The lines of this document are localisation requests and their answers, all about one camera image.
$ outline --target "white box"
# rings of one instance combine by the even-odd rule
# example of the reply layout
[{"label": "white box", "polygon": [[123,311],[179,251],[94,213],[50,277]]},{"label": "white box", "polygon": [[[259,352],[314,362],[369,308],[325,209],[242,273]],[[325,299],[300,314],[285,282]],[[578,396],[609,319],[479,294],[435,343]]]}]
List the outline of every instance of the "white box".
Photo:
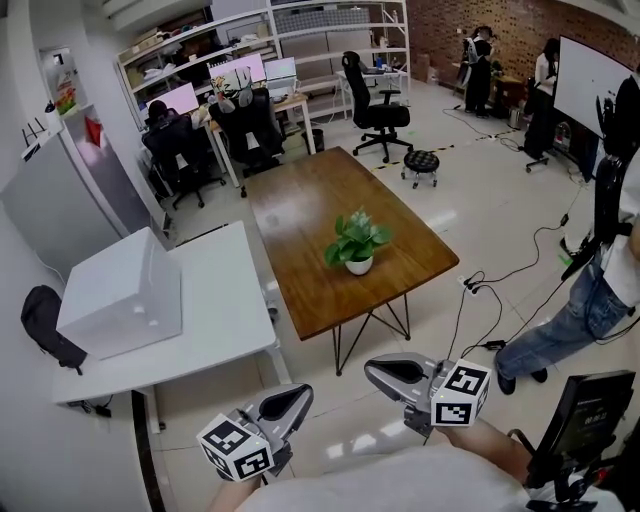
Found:
[{"label": "white box", "polygon": [[76,265],[57,330],[105,359],[182,332],[180,266],[144,228]]}]

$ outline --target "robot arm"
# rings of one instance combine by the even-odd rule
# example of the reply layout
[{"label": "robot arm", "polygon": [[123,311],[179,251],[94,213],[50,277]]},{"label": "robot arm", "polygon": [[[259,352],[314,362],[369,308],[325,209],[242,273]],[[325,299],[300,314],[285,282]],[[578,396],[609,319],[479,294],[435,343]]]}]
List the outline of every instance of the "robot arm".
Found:
[{"label": "robot arm", "polygon": [[405,404],[405,425],[426,438],[435,426],[473,425],[491,378],[491,370],[474,363],[436,362],[416,353],[376,357],[364,371],[380,391]]},{"label": "robot arm", "polygon": [[242,482],[265,471],[278,476],[293,456],[288,439],[312,403],[313,389],[307,384],[265,390],[228,415],[218,415],[197,438],[226,480]]}]

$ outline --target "shirt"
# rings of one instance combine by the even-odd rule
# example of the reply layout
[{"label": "shirt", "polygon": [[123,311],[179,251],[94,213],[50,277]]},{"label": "shirt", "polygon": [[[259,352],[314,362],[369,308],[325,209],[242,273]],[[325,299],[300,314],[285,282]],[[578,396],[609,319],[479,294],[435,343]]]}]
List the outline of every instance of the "shirt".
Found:
[{"label": "shirt", "polygon": [[[262,487],[242,512],[521,512],[530,499],[553,499],[553,484],[529,494],[514,478],[472,453],[441,444],[411,448],[320,478]],[[591,488],[583,498],[598,512],[623,512],[611,493]]]},{"label": "shirt", "polygon": [[[634,224],[640,214],[640,151],[631,160],[622,182],[620,222]],[[618,235],[602,259],[604,279],[628,307],[640,304],[640,262],[629,250],[629,238]]]},{"label": "shirt", "polygon": [[553,86],[556,83],[556,76],[552,76],[551,78],[547,78],[549,76],[549,61],[547,57],[543,53],[536,60],[536,84],[540,84],[538,86],[538,90],[547,93],[549,96],[553,96]]}]

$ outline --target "white flower pot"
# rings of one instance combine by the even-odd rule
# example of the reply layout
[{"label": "white flower pot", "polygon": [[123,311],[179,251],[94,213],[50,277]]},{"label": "white flower pot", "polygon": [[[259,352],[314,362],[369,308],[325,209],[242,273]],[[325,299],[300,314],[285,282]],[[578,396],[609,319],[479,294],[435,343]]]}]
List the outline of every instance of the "white flower pot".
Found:
[{"label": "white flower pot", "polygon": [[352,274],[356,276],[363,276],[371,270],[371,265],[373,265],[373,256],[364,261],[347,261],[345,265]]}]

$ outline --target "whiteboard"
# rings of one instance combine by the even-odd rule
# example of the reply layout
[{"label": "whiteboard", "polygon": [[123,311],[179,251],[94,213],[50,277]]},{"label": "whiteboard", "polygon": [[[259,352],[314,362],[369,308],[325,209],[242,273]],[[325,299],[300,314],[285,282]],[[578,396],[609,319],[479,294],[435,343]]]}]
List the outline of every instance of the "whiteboard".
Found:
[{"label": "whiteboard", "polygon": [[596,98],[615,102],[618,89],[631,70],[572,39],[560,39],[560,66],[555,108],[602,138]]}]

